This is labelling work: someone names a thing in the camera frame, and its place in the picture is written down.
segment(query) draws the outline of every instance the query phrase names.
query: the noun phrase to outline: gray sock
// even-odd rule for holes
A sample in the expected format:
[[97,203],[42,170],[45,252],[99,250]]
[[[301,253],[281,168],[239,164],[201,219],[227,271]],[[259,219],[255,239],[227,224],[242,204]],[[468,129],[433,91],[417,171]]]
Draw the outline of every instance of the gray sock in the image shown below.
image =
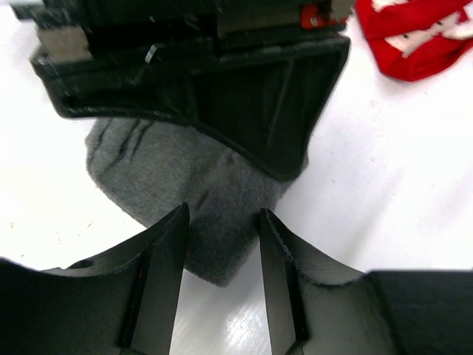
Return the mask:
[[256,245],[259,210],[273,209],[290,185],[191,127],[100,119],[86,144],[92,179],[145,227],[189,204],[186,268],[221,287]]

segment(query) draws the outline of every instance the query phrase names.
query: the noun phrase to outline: white pattern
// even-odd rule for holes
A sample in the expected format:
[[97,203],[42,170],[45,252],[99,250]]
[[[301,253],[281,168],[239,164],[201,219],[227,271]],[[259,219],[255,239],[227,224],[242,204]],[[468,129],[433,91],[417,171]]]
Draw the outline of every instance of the white pattern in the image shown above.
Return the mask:
[[443,36],[450,39],[473,38],[473,20],[468,20],[443,33]]
[[403,53],[403,57],[407,58],[422,44],[456,27],[459,18],[460,13],[453,13],[433,24],[428,30],[417,30],[403,35],[394,35],[387,37],[386,42],[400,50]]
[[407,4],[408,0],[372,0],[372,8],[380,12],[386,6]]

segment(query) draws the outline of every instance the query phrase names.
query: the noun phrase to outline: red fabric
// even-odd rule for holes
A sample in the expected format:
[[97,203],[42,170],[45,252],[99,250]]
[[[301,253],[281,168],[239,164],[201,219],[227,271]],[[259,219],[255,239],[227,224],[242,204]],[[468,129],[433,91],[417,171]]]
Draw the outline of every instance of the red fabric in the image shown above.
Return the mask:
[[[463,4],[465,2],[468,3],[470,1],[452,0],[452,2],[461,2]],[[442,12],[441,14],[440,11],[438,11],[438,7],[428,7],[431,10],[433,9],[432,12],[429,12],[429,15],[427,16],[429,18],[429,21],[432,21],[432,19],[434,18],[432,17],[433,13],[435,13],[435,16],[439,16],[438,18],[435,18],[435,20],[432,21],[430,24],[427,24],[427,22],[423,19],[419,19],[420,17],[423,17],[424,14],[422,11],[419,12],[419,9],[415,10],[416,14],[405,14],[406,16],[404,17],[404,21],[395,21],[395,23],[392,24],[388,23],[387,18],[389,17],[386,17],[385,14],[383,14],[382,18],[383,21],[385,21],[386,23],[382,24],[381,26],[381,20],[376,20],[379,24],[377,25],[377,29],[379,30],[382,27],[385,29],[389,29],[389,36],[380,37],[378,36],[378,34],[373,35],[369,32],[372,29],[371,25],[374,23],[373,18],[385,12],[386,9],[392,8],[390,9],[390,13],[393,14],[395,13],[394,10],[398,10],[394,8],[402,7],[403,9],[406,9],[406,5],[419,5],[421,3],[437,4],[438,1],[411,0],[411,2],[408,4],[390,5],[388,7],[385,7],[379,13],[377,13],[372,7],[371,0],[358,0],[356,9],[361,23],[361,27],[365,33],[365,37],[367,37],[368,43],[370,44],[370,47],[374,53],[375,59],[378,62],[378,67],[383,74],[388,75],[392,78],[405,81],[421,80],[431,75],[438,74],[439,72],[450,67],[459,59],[459,57],[462,56],[462,54],[464,54],[467,50],[473,47],[473,38],[463,41],[453,40],[443,37],[440,33],[435,35],[426,43],[420,45],[411,54],[407,55],[406,53],[404,53],[403,56],[403,52],[393,47],[385,39],[385,37],[402,36],[404,33],[406,33],[407,31],[404,32],[404,29],[408,28],[408,25],[406,24],[408,20],[413,20],[416,25],[422,24],[422,27],[414,29],[412,29],[412,26],[409,25],[409,28],[411,29],[409,30],[409,32],[429,29],[436,21],[439,21],[455,12],[460,13],[458,23],[467,21],[468,16],[466,15],[466,12],[464,11],[462,6],[453,9],[453,11],[450,11],[449,13]],[[396,31],[400,32],[394,33],[392,31],[393,28],[396,28]]]
[[358,0],[356,12],[367,38],[386,38],[425,30],[436,21],[462,9],[472,0],[410,0],[386,6],[377,13],[372,0]]
[[347,21],[347,18],[325,18],[319,12],[319,6],[315,4],[302,5],[301,10],[301,25],[305,30],[312,30],[314,28],[332,26],[341,24]]

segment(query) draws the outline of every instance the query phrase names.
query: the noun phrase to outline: gray cloth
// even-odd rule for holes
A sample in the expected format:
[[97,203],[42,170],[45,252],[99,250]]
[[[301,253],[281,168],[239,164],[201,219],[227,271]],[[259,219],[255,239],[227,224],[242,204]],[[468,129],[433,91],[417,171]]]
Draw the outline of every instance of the gray cloth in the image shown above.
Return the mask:
[[189,204],[186,268],[220,287],[255,247],[259,210],[273,209],[290,185],[191,127],[100,119],[86,145],[92,179],[145,227]]

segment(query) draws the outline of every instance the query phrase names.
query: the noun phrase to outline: red cloth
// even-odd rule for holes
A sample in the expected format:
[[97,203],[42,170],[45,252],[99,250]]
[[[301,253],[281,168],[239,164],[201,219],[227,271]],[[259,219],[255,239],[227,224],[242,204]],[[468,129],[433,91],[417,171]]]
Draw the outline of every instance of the red cloth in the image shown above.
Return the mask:
[[356,12],[380,71],[417,81],[437,74],[473,47],[473,38],[455,40],[443,28],[467,21],[471,0],[358,0]]

